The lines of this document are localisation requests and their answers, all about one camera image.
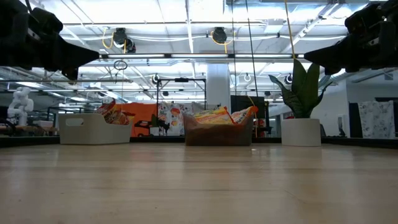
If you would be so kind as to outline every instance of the chip bag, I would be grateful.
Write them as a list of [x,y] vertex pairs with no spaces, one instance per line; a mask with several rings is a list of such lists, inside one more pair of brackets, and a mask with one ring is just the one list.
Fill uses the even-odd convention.
[[94,113],[102,114],[108,124],[122,124],[128,125],[134,117],[127,117],[121,109],[116,108],[116,100],[103,104]]
[[257,106],[250,106],[241,111],[234,112],[233,114],[231,114],[231,117],[232,117],[234,124],[240,124],[246,117],[252,116],[255,113],[257,113],[258,111],[259,110],[258,110]]
[[200,124],[234,124],[226,107],[201,111],[195,114],[194,117]]

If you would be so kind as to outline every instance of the white robot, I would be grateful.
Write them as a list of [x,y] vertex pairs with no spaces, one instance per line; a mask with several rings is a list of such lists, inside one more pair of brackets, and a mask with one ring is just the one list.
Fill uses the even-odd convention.
[[8,107],[8,117],[14,118],[18,116],[19,121],[18,125],[26,126],[27,123],[27,112],[33,111],[33,100],[28,98],[28,94],[30,93],[30,88],[27,87],[19,87],[17,91],[14,92],[14,99],[12,103]]

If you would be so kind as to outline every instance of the brown basket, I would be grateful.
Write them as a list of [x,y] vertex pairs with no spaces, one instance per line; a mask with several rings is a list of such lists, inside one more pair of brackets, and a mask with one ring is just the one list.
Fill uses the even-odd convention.
[[200,124],[193,116],[183,114],[187,146],[250,146],[253,116],[241,124]]

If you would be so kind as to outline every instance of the snake plant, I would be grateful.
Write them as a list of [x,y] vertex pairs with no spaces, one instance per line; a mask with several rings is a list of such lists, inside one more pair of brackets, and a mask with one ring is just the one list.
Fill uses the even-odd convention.
[[292,110],[295,118],[310,118],[314,107],[321,102],[323,92],[330,83],[323,88],[318,96],[319,73],[319,65],[313,63],[308,71],[305,71],[301,62],[294,59],[291,90],[286,89],[275,76],[269,75],[271,81],[282,90],[284,103]]

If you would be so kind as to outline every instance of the white storage bin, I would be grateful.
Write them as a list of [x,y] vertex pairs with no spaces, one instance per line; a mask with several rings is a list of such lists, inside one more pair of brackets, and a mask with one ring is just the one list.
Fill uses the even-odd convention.
[[131,126],[108,124],[102,114],[59,114],[61,144],[117,144],[130,142]]

